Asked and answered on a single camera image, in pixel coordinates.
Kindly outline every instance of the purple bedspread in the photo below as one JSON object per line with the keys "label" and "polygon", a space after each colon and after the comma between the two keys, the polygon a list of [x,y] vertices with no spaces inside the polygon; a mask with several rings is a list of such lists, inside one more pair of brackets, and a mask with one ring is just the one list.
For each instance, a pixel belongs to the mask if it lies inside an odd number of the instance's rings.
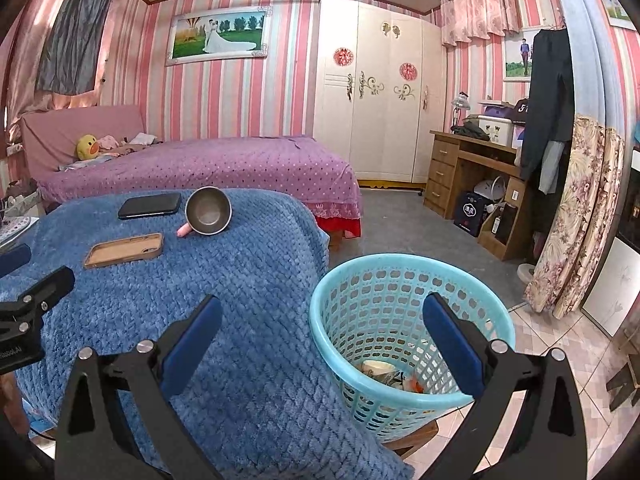
{"label": "purple bedspread", "polygon": [[319,218],[360,218],[351,166],[309,137],[244,137],[156,144],[99,166],[51,173],[45,200],[146,189],[249,187],[287,193]]}

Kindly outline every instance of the picture frame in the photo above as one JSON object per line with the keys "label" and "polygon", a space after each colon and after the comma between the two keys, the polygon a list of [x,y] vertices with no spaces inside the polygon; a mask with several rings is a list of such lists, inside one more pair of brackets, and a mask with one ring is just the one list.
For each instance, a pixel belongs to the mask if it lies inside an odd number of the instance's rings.
{"label": "picture frame", "polygon": [[174,16],[167,65],[267,57],[273,7],[209,9]]}
{"label": "picture frame", "polygon": [[628,30],[636,30],[636,26],[631,18],[622,7],[619,0],[602,0],[602,5],[607,13],[609,25],[611,27],[627,28]]}
{"label": "picture frame", "polygon": [[[502,42],[502,80],[505,82],[531,81],[533,69],[533,39],[545,27],[526,27],[504,37]],[[521,51],[523,44],[529,49],[529,55]]]}

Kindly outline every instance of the white wardrobe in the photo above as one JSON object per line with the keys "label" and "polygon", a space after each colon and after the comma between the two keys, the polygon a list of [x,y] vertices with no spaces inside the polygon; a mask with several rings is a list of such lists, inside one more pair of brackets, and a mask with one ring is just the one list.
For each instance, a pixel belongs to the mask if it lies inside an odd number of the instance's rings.
{"label": "white wardrobe", "polygon": [[440,29],[353,0],[322,0],[314,137],[363,180],[427,182],[442,131]]}

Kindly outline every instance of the laundry basket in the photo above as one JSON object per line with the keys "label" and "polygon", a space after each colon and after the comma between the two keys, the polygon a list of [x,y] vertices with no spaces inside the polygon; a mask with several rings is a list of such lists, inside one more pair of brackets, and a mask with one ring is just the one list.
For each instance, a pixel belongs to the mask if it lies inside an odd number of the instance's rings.
{"label": "laundry basket", "polygon": [[[488,340],[512,348],[513,323],[498,297],[463,270],[409,254],[373,254],[329,272],[311,298],[310,325],[353,417],[391,442],[452,408],[470,403],[460,392],[422,322],[422,302],[439,292],[456,315]],[[356,369],[373,359],[415,375],[425,393],[385,386]]]}

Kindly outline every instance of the gray curtain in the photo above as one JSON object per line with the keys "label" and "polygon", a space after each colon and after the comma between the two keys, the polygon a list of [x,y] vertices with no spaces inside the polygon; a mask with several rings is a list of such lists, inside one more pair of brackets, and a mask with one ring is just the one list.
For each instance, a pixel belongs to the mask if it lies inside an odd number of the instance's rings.
{"label": "gray curtain", "polygon": [[95,86],[111,0],[64,0],[42,49],[36,90],[80,95]]}

